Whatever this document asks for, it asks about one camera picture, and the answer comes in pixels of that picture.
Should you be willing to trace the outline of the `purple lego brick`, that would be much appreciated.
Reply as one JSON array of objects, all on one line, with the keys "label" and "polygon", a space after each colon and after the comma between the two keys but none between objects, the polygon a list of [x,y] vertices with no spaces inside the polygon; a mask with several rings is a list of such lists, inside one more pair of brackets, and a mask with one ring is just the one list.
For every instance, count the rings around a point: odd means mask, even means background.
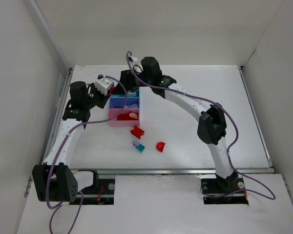
[{"label": "purple lego brick", "polygon": [[123,108],[125,108],[125,106],[123,106],[123,105],[113,105],[111,108],[112,109],[123,109]]}]

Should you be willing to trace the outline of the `purple lotus lego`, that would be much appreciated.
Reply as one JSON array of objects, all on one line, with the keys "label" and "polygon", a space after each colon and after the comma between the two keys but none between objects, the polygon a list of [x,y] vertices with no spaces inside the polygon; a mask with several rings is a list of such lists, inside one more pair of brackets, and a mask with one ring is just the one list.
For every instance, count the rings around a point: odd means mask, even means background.
[{"label": "purple lotus lego", "polygon": [[138,103],[134,103],[132,105],[129,106],[129,109],[138,109],[139,108],[139,104]]}]

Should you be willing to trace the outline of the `red slope lego brick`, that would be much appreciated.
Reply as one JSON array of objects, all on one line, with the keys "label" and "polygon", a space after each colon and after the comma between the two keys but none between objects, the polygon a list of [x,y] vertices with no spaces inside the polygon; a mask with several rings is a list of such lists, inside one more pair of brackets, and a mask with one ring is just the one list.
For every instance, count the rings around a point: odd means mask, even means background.
[{"label": "red slope lego brick", "polygon": [[119,114],[117,116],[117,120],[118,121],[128,121],[128,120],[130,120],[130,118],[129,118],[129,115],[127,115],[127,114]]}]

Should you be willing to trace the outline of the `red flower round lego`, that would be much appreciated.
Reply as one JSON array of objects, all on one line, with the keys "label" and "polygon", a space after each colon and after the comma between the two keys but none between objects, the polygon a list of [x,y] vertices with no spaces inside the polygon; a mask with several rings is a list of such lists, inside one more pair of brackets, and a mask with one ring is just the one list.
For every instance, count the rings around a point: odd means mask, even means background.
[{"label": "red flower round lego", "polygon": [[127,113],[128,119],[136,121],[139,119],[139,114],[135,112],[128,112]]}]

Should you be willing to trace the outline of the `red half round lego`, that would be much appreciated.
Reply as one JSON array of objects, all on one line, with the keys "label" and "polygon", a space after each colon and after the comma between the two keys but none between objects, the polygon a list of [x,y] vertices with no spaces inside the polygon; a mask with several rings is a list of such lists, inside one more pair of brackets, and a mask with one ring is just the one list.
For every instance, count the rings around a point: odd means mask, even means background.
[{"label": "red half round lego", "polygon": [[162,152],[164,151],[164,149],[165,149],[165,145],[166,145],[165,142],[162,142],[162,141],[158,142],[158,143],[156,144],[156,149],[157,149],[157,151],[159,151],[159,152],[162,153]]}]

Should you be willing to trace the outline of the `tiny red lego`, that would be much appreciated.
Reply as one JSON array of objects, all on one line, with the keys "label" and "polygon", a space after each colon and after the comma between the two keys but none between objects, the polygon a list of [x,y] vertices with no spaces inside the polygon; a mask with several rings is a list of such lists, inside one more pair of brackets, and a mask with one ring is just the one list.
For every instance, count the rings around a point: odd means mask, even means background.
[{"label": "tiny red lego", "polygon": [[113,94],[114,89],[115,89],[115,87],[111,87],[111,88],[110,88],[110,94],[111,94],[111,95]]}]

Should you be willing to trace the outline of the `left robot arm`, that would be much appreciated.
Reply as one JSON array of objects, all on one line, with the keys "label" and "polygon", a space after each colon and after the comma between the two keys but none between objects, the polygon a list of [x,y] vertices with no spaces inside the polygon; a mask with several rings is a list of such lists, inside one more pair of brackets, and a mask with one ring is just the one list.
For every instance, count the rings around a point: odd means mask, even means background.
[{"label": "left robot arm", "polygon": [[70,99],[64,109],[56,141],[42,164],[32,171],[39,201],[73,202],[79,191],[95,183],[94,171],[70,169],[75,146],[90,119],[94,107],[104,108],[110,98],[113,82],[103,78],[94,83],[76,81],[70,84]]}]

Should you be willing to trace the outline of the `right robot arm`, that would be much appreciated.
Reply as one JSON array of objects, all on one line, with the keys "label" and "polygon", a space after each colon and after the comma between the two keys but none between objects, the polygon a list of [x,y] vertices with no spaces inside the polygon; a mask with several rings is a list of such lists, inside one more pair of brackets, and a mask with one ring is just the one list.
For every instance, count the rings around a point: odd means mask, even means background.
[{"label": "right robot arm", "polygon": [[116,85],[113,94],[123,95],[125,91],[149,87],[154,94],[175,103],[193,116],[198,122],[197,135],[211,153],[220,192],[231,192],[238,173],[232,168],[228,157],[225,139],[227,123],[221,105],[188,93],[174,78],[162,73],[154,57],[138,60],[128,52],[126,60],[128,69],[121,72],[120,84]]}]

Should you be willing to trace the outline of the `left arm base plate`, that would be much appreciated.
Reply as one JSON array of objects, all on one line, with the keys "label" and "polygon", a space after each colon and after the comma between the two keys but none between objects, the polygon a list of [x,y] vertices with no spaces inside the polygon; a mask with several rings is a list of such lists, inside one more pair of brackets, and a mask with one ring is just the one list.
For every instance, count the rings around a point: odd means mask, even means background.
[{"label": "left arm base plate", "polygon": [[92,186],[82,190],[83,205],[113,205],[115,179],[98,179]]}]

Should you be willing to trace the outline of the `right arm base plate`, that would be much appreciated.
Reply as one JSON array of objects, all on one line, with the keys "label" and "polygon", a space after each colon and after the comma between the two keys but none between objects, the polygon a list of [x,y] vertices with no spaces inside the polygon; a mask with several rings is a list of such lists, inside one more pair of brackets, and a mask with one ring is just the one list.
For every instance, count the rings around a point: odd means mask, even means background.
[{"label": "right arm base plate", "polygon": [[205,205],[248,205],[248,197],[244,191],[245,184],[242,177],[228,188],[221,188],[216,178],[202,177],[200,191]]}]

